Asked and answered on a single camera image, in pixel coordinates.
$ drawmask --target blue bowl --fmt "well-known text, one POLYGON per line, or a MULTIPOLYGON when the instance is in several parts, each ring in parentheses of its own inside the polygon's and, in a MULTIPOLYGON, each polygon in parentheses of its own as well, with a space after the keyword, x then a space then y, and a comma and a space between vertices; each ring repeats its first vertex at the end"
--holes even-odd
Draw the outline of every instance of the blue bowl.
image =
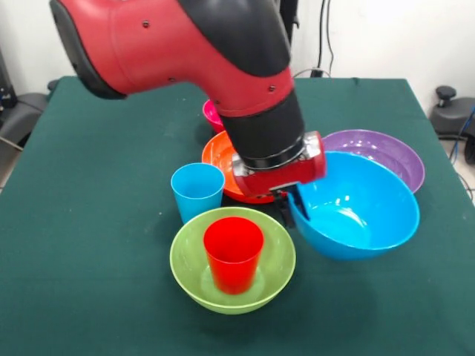
POLYGON ((419 206, 392 171, 365 157, 327 152, 325 178, 298 185, 306 219, 289 196, 300 233, 337 260, 379 256, 406 243, 419 226, 419 206))

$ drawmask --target green bowl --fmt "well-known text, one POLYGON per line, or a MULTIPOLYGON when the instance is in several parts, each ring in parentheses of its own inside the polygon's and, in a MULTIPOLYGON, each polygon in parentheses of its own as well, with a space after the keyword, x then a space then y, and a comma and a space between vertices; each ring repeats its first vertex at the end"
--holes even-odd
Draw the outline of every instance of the green bowl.
POLYGON ((197 303, 221 314, 244 314, 266 305, 290 281, 295 269, 295 247, 286 229, 270 216, 248 208, 207 211, 184 225, 171 244, 171 271, 183 290, 197 303), (205 230, 224 217, 244 217, 264 234, 264 247, 250 290, 230 295, 213 283, 203 245, 205 230))

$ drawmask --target red cup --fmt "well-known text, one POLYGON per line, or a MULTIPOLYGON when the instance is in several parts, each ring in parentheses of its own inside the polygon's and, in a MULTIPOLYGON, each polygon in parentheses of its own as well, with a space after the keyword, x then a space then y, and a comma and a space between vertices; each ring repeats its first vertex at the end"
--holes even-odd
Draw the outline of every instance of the red cup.
POLYGON ((214 284, 224 293, 251 288, 264 246, 262 230, 243 217, 212 223, 203 239, 214 284))

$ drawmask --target purple bowl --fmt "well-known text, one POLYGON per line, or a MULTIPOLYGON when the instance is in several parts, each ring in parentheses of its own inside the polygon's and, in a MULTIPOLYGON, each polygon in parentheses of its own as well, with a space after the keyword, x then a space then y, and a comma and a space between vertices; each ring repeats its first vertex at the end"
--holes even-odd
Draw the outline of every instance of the purple bowl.
POLYGON ((421 158, 408 145, 377 131, 346 130, 323 138, 325 151, 340 151, 365 156, 390 169, 416 193, 425 178, 421 158))

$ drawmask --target pink bowl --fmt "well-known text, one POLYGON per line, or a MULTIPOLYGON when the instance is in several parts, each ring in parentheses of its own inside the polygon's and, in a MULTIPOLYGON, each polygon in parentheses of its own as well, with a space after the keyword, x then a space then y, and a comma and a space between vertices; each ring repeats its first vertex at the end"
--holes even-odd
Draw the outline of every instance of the pink bowl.
POLYGON ((209 124, 213 127, 213 130, 216 134, 224 131, 223 123, 221 122, 221 118, 214 107, 214 104, 211 100, 207 100, 203 105, 203 115, 208 120, 209 124))

